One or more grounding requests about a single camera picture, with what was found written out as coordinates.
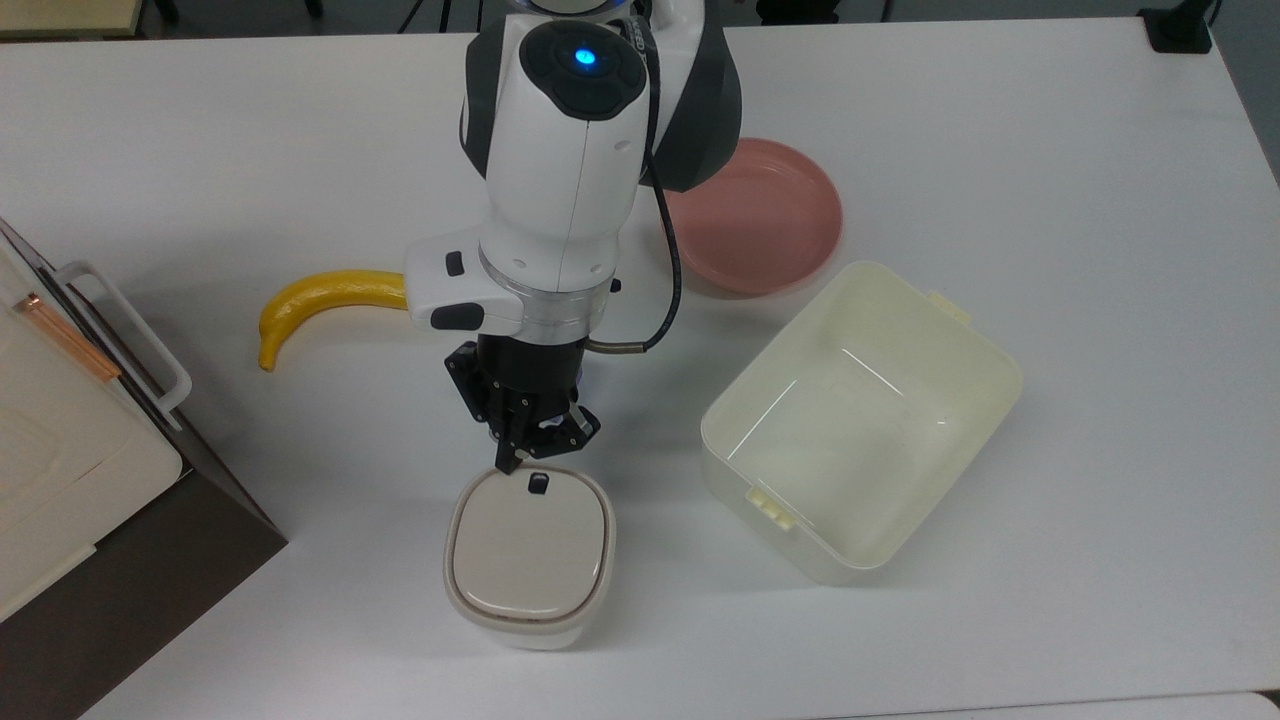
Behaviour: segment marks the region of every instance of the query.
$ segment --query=container handle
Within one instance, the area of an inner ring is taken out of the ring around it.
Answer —
[[[155,331],[152,331],[151,327],[147,325],[146,320],[142,319],[142,315],[133,309],[133,305],[124,297],[120,288],[115,287],[115,283],[106,279],[106,277],[97,272],[93,265],[84,260],[74,260],[59,268],[54,273],[54,279],[64,286],[70,286],[73,281],[84,275],[92,277],[100,282],[104,288],[106,288],[106,293],[120,305],[120,309],[124,310],[129,322],[133,323],[140,333],[142,333],[142,337],[151,345],[151,347],[155,348],[156,355],[159,355],[164,364],[169,366],[169,370],[173,372],[174,386],[160,397],[155,397],[147,383],[141,382],[140,378],[134,378],[140,380],[138,387],[142,388],[142,392],[151,398],[161,413],[168,415],[174,407],[178,406],[179,402],[187,400],[187,396],[191,395],[191,374],[187,373],[187,369],[178,363],[178,359],[173,356],[173,352],[169,352],[169,348],[160,341],[160,337],[156,336]]]
[[[782,528],[783,532],[796,525],[795,516],[783,510],[781,503],[765,495],[760,488],[746,491],[746,501],[763,512],[765,518],[773,520],[773,524]]]
[[[956,307],[955,302],[951,302],[950,300],[947,300],[946,297],[942,297],[937,292],[931,292],[929,293],[929,302],[933,302],[938,307],[938,310],[942,310],[947,315],[951,315],[952,318],[955,318],[956,322],[959,322],[961,325],[964,325],[966,328],[969,327],[969,320],[972,318],[969,318],[968,313],[965,313],[964,310]]]

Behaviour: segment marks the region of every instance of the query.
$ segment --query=pink plate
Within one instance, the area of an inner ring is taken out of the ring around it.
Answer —
[[[840,195],[797,150],[744,137],[730,161],[689,192],[668,192],[685,264],[712,283],[764,295],[809,277],[840,242]]]

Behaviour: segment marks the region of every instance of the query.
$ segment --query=white lid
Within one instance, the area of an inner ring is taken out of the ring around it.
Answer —
[[[454,510],[445,555],[458,610],[518,626],[593,605],[607,580],[611,515],[603,491],[577,473],[525,465],[476,478]]]

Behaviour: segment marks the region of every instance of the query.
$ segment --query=banana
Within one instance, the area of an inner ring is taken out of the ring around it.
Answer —
[[[316,313],[348,305],[407,310],[404,275],[384,270],[334,270],[289,284],[262,307],[257,320],[261,338],[257,366],[268,373],[274,370],[280,346],[298,325]]]

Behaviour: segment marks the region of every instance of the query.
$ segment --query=plastic storage container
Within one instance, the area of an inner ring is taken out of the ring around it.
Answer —
[[[603,602],[613,546],[613,506],[586,475],[490,469],[458,498],[444,584],[453,607],[499,642],[559,650]]]
[[[707,487],[818,583],[884,564],[1021,392],[968,323],[883,265],[849,265],[707,411]]]

